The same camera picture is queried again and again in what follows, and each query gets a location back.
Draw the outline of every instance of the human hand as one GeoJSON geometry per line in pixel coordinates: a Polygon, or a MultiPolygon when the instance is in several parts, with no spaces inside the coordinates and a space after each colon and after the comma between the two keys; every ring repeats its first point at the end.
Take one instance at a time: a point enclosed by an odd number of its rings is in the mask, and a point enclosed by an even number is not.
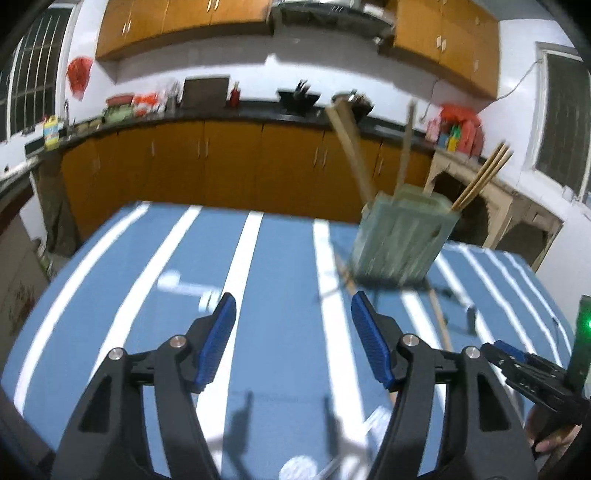
{"type": "MultiPolygon", "coordinates": [[[[527,417],[525,422],[525,435],[530,444],[530,447],[535,443],[536,437],[544,428],[548,420],[547,410],[535,405],[527,417]]],[[[566,425],[552,434],[542,439],[536,446],[535,451],[538,453],[550,453],[548,460],[540,470],[540,478],[543,478],[549,470],[560,460],[570,444],[577,436],[581,429],[581,425],[566,425]]]]}

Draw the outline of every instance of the black countertop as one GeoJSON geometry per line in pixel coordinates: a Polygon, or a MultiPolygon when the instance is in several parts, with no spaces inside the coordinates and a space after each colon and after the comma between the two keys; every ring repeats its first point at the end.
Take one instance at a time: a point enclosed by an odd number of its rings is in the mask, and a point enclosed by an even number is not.
{"type": "MultiPolygon", "coordinates": [[[[102,124],[82,133],[61,138],[59,146],[52,149],[51,152],[66,150],[80,144],[87,138],[97,137],[127,128],[191,120],[248,121],[262,124],[291,124],[322,130],[332,129],[322,107],[313,107],[306,116],[301,116],[287,113],[278,102],[243,100],[237,108],[226,107],[216,111],[177,109],[175,113],[156,113],[146,115],[142,118],[132,118],[117,123],[102,124]]],[[[368,116],[361,120],[358,123],[358,127],[363,138],[386,140],[393,144],[401,143],[404,135],[403,125],[373,116],[368,116]]],[[[426,142],[424,138],[424,133],[415,131],[413,135],[413,148],[432,152],[434,150],[433,145],[426,142]]],[[[25,146],[25,150],[30,152],[27,157],[34,155],[43,156],[46,152],[43,147],[43,139],[30,142],[25,146]]]]}

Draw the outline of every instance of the range hood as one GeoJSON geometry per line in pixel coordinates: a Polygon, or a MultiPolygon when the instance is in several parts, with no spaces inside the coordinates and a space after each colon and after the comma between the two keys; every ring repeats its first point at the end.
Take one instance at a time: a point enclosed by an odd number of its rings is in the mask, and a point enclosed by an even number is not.
{"type": "Polygon", "coordinates": [[[394,18],[360,0],[274,0],[271,15],[284,25],[311,25],[383,40],[394,35],[394,18]]]}

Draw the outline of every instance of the wooden stick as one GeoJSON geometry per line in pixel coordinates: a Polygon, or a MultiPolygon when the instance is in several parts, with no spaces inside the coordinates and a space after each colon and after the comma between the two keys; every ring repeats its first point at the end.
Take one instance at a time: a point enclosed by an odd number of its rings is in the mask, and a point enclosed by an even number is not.
{"type": "Polygon", "coordinates": [[[407,124],[404,128],[404,137],[402,138],[402,152],[400,154],[400,166],[398,168],[398,177],[396,177],[394,194],[404,185],[404,180],[406,180],[406,172],[408,170],[408,163],[410,162],[410,149],[413,142],[414,114],[416,109],[417,102],[413,98],[408,104],[407,124]]]}
{"type": "Polygon", "coordinates": [[[359,144],[359,130],[353,120],[351,108],[347,102],[339,99],[334,106],[327,106],[324,110],[349,160],[353,177],[359,187],[359,194],[364,203],[371,205],[375,199],[376,190],[359,144]]]}
{"type": "Polygon", "coordinates": [[[456,208],[454,209],[456,212],[460,212],[460,208],[462,206],[462,204],[465,202],[465,200],[470,197],[472,195],[472,193],[475,190],[479,190],[481,187],[483,187],[483,185],[486,185],[486,179],[488,178],[488,176],[490,175],[490,173],[495,169],[495,167],[498,165],[498,163],[502,160],[503,155],[505,155],[505,153],[509,150],[509,147],[507,145],[503,145],[501,147],[501,149],[499,150],[499,152],[497,153],[496,157],[492,160],[492,162],[487,166],[487,168],[481,168],[478,171],[478,174],[476,175],[476,177],[478,178],[476,183],[472,186],[472,188],[466,192],[466,195],[464,195],[464,198],[461,201],[455,201],[454,205],[456,206],[456,208]]]}
{"type": "Polygon", "coordinates": [[[488,157],[488,159],[486,160],[486,162],[484,162],[484,165],[476,173],[476,176],[472,179],[472,181],[464,189],[464,191],[462,192],[462,194],[454,202],[454,204],[452,206],[452,210],[456,210],[457,207],[460,205],[460,203],[462,203],[463,200],[466,198],[466,196],[468,196],[468,194],[470,193],[470,191],[474,188],[474,185],[476,185],[476,182],[478,182],[478,180],[480,180],[480,177],[482,176],[482,174],[487,170],[487,168],[491,165],[491,163],[496,159],[497,155],[501,151],[501,148],[503,147],[504,144],[505,144],[505,142],[502,141],[501,143],[499,143],[496,146],[495,151],[491,154],[490,157],[488,157]]]}
{"type": "Polygon", "coordinates": [[[480,185],[476,185],[474,190],[465,198],[462,204],[459,206],[458,211],[461,212],[464,208],[466,208],[472,200],[478,197],[481,191],[486,187],[486,185],[499,173],[499,170],[505,166],[505,164],[509,161],[511,156],[513,155],[513,151],[509,150],[505,153],[503,158],[497,162],[495,168],[489,172],[489,174],[481,181],[480,185]]]}
{"type": "Polygon", "coordinates": [[[443,347],[448,352],[453,352],[452,339],[449,336],[449,330],[447,330],[445,318],[443,317],[443,311],[441,310],[441,305],[439,304],[437,293],[435,293],[435,290],[433,290],[432,288],[429,289],[429,300],[431,300],[431,306],[435,311],[435,318],[437,319],[439,331],[441,332],[441,338],[443,339],[443,347]]]}

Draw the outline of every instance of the bowl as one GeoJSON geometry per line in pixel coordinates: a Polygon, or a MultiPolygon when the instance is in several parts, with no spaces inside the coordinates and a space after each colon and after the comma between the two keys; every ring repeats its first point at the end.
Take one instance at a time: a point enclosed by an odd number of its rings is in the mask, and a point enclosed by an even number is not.
{"type": "Polygon", "coordinates": [[[299,94],[294,98],[294,93],[294,90],[277,90],[279,103],[288,113],[295,113],[296,115],[304,116],[320,98],[319,93],[310,92],[299,94]]]}

